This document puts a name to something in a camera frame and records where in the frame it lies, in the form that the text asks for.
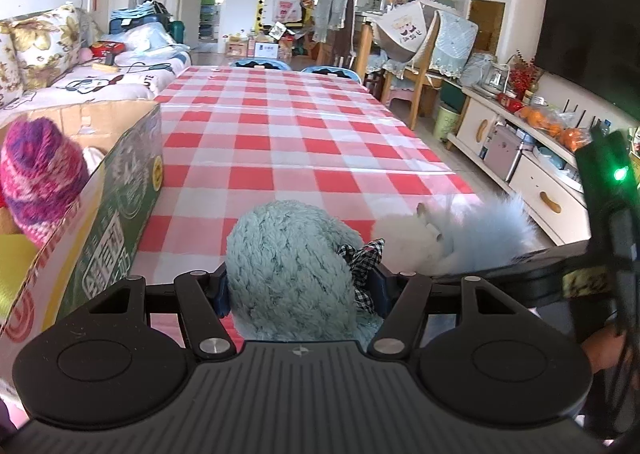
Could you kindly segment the person's right hand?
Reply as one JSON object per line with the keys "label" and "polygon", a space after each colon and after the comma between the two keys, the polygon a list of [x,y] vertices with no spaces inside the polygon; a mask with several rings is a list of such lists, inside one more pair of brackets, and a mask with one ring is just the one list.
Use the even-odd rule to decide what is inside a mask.
{"label": "person's right hand", "polygon": [[608,370],[615,366],[622,354],[626,336],[614,325],[608,325],[591,335],[582,343],[591,367],[591,373]]}

